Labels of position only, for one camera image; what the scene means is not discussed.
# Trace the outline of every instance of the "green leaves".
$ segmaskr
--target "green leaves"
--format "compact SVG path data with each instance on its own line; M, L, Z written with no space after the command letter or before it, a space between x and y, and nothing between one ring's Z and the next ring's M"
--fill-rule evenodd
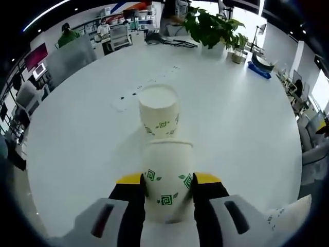
M240 35L233 34L243 23L235 19L227 19L219 14L211 15L205 9L194 8L186 16L183 24L192 39L212 49L217 43L223 42L227 48L243 44Z

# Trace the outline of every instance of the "blue object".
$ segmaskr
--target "blue object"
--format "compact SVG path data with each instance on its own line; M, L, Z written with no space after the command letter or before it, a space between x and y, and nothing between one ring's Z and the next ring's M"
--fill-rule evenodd
M253 62L248 62L248 68L252 71L256 72L257 74L261 75L262 77L266 79L272 78L271 74L269 72L263 71L260 68L258 68L256 65L253 64Z

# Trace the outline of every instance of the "white chair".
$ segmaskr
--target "white chair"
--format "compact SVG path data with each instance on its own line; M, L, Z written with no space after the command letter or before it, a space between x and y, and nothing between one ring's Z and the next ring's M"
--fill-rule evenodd
M28 89L24 90L24 88L22 90L16 98L16 104L31 119L33 111L41 104L44 93L46 92L49 95L50 90L46 84L41 90L30 91Z
M111 36L111 49L115 51L116 48L119 48L124 45L131 45L132 42L128 36L128 27L126 25L114 26L109 31Z

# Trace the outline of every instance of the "table surface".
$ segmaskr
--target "table surface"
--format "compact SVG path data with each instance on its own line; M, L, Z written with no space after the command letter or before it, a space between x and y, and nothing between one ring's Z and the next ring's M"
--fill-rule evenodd
M194 143L195 171L221 178L231 195L261 211L297 199L300 138L278 78L266 80L225 55L203 57L200 47L142 44L79 70L33 114L27 170L50 237L70 231L123 175L141 171L138 100L123 112L112 103L152 83L172 85L179 95L178 137Z

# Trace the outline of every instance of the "stacked paper cup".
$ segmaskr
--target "stacked paper cup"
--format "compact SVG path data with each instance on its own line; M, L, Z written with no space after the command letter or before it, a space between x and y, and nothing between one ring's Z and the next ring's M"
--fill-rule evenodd
M140 118L155 138L174 137L179 122L178 96L168 85L146 87L139 95Z
M174 138L179 123L177 93L165 84L148 86L139 94L139 108L147 135L153 137L142 160L146 220L175 223L193 217L193 145Z

